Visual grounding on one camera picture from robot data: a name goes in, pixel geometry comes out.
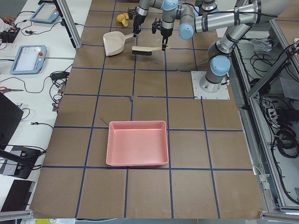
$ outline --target electronic device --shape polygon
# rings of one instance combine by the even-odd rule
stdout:
[[[10,73],[37,74],[43,67],[47,49],[44,45],[20,46]]]
[[[26,210],[35,182],[14,180],[2,206],[2,211]]]
[[[27,179],[40,151],[28,147],[15,146],[12,152],[4,151],[14,132],[16,131],[23,111],[0,93],[0,157],[4,158],[4,165],[0,173]]]
[[[5,149],[9,143],[23,113],[17,105],[0,93],[0,150]]]
[[[32,22],[39,23],[53,23],[59,16],[59,12],[56,9],[55,4],[42,3],[35,13],[30,18]]]
[[[43,4],[43,3],[51,3],[51,4],[54,4],[54,1],[52,1],[52,0],[40,0],[37,4],[38,4],[38,5],[41,5],[41,4]]]
[[[2,43],[13,43],[21,28],[11,27],[8,31],[0,33]]]

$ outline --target brush bristles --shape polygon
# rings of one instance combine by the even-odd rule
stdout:
[[[151,56],[151,51],[140,51],[140,50],[132,50],[133,55],[146,55]]]

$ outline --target screen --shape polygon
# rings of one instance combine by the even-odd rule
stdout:
[[[40,20],[48,20],[52,14],[55,12],[56,6],[55,5],[49,5],[45,4],[41,10],[38,11],[38,13],[35,15],[35,19]]]
[[[22,119],[23,111],[0,93],[0,150],[5,149]]]
[[[32,71],[35,68],[41,47],[24,47],[21,49],[14,71]]]
[[[1,211],[25,210],[35,182],[14,180]]]

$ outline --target metal plate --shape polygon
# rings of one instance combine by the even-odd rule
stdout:
[[[199,86],[200,79],[206,74],[206,71],[191,71],[193,94],[195,99],[230,99],[228,87],[222,85],[216,93],[208,93]]]

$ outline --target beige dustpan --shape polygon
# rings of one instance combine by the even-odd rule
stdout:
[[[106,56],[117,55],[121,53],[125,47],[125,41],[133,37],[134,33],[124,35],[122,32],[113,31],[103,35]]]

